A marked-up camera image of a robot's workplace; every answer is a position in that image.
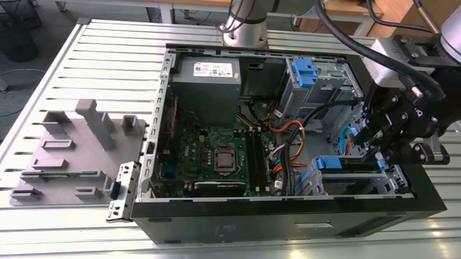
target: white label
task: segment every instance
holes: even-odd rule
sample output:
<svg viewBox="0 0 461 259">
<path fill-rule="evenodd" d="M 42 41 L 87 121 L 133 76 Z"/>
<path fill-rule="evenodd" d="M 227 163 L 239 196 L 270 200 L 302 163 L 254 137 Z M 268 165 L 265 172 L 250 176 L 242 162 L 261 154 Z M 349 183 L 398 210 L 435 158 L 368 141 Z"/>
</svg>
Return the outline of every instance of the white label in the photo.
<svg viewBox="0 0 461 259">
<path fill-rule="evenodd" d="M 195 77 L 233 77 L 233 64 L 230 63 L 202 63 L 194 64 Z"/>
<path fill-rule="evenodd" d="M 277 109 L 276 109 L 276 111 L 274 111 L 274 114 L 276 114 L 276 116 L 277 116 L 277 117 L 280 117 L 280 118 L 281 118 L 281 117 L 282 117 L 282 115 L 284 115 L 284 114 L 281 113 L 281 111 L 280 111 L 280 110 L 277 110 Z"/>
<path fill-rule="evenodd" d="M 284 182 L 276 181 L 276 183 L 274 183 L 274 188 L 276 188 L 276 189 L 282 189 L 282 184 L 284 184 Z"/>
</svg>

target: motherboard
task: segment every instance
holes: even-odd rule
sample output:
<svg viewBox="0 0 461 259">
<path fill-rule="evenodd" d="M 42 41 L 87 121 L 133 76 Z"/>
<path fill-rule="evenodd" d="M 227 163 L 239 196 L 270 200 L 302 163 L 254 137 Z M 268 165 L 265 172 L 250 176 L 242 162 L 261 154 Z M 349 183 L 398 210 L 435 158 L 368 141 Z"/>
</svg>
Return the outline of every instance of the motherboard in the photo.
<svg viewBox="0 0 461 259">
<path fill-rule="evenodd" d="M 174 159 L 161 164 L 157 189 L 163 197 L 273 196 L 272 150 L 273 132 L 183 128 Z"/>
</svg>

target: floor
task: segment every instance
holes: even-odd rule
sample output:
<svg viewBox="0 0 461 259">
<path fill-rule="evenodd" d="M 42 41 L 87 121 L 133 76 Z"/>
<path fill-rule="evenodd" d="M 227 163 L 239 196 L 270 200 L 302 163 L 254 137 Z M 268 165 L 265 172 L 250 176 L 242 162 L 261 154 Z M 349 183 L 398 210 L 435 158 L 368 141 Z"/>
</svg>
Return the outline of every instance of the floor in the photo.
<svg viewBox="0 0 461 259">
<path fill-rule="evenodd" d="M 38 1 L 39 7 L 36 10 L 39 12 L 43 25 L 31 31 L 31 35 L 36 45 L 39 46 L 40 55 L 30 62 L 15 63 L 0 54 L 0 74 L 12 69 L 47 70 L 79 17 L 149 22 L 146 8 L 142 7 L 67 3 L 68 11 L 59 12 L 54 1 Z M 191 12 L 191 18 L 185 19 L 183 13 L 181 10 L 177 10 L 177 23 L 214 26 L 223 23 L 227 18 L 227 13 L 222 12 Z M 292 31 L 293 29 L 297 29 L 290 26 L 290 18 L 286 17 L 269 17 L 268 25 L 272 30 Z M 36 85 L 40 82 L 42 76 L 43 74 L 38 71 L 14 72 L 0 76 L 11 86 L 10 92 L 0 94 L 0 141 L 7 136 L 19 113 L 6 117 L 2 116 L 19 111 L 23 108 Z"/>
</svg>

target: blue latch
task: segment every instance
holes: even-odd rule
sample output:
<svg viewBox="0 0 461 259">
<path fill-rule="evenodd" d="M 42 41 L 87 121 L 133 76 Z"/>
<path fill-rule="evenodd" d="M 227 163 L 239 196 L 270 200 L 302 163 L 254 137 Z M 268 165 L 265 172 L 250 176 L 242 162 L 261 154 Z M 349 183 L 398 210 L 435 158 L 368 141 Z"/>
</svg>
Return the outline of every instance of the blue latch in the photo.
<svg viewBox="0 0 461 259">
<path fill-rule="evenodd" d="M 317 158 L 318 169 L 342 169 L 340 158 Z"/>
<path fill-rule="evenodd" d="M 317 68 L 310 59 L 296 58 L 294 72 L 300 78 L 301 87 L 313 87 L 317 82 Z"/>
<path fill-rule="evenodd" d="M 381 170 L 386 169 L 386 162 L 381 159 L 377 161 L 377 166 L 380 167 Z"/>
</svg>

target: table surface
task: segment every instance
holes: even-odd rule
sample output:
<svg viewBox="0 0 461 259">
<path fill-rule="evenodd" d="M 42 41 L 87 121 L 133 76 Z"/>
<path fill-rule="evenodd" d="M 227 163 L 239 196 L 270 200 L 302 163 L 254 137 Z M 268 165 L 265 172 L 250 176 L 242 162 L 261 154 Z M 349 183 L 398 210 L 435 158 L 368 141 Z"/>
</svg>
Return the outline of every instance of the table surface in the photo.
<svg viewBox="0 0 461 259">
<path fill-rule="evenodd" d="M 177 4 L 195 4 L 210 6 L 229 6 L 231 0 L 159 0 L 158 2 Z M 368 8 L 358 5 L 358 0 L 330 0 L 325 3 L 328 13 L 332 15 L 369 16 Z M 374 12 L 382 16 L 382 10 L 374 4 Z"/>
<path fill-rule="evenodd" d="M 370 46 L 373 39 L 356 38 Z M 166 43 L 221 45 L 213 27 L 94 20 L 78 25 L 0 146 L 0 257 L 92 258 L 455 258 L 461 255 L 461 138 L 441 141 L 449 166 L 427 167 L 448 211 L 405 222 L 365 238 L 226 244 L 155 245 L 134 223 L 106 223 L 107 206 L 12 207 L 19 181 L 44 133 L 47 111 L 71 112 L 79 98 L 98 100 L 111 118 L 151 119 Z M 330 35 L 269 32 L 270 49 L 353 53 Z"/>
</svg>

